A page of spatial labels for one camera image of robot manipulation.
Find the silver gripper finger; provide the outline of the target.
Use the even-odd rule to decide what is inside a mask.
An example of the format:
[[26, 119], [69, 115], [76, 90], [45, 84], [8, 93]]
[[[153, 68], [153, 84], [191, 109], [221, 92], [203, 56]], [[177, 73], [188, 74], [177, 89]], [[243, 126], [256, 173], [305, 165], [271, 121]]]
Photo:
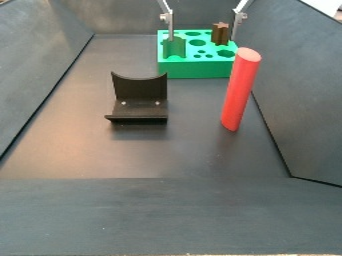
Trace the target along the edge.
[[237, 26], [247, 19], [247, 9], [253, 0], [240, 0], [236, 7], [232, 9], [233, 20], [232, 20], [232, 29], [231, 29], [231, 37], [229, 40], [233, 41], [237, 32]]
[[168, 40], [173, 40], [173, 11], [165, 0], [156, 0], [162, 13], [158, 15], [160, 20], [168, 26]]

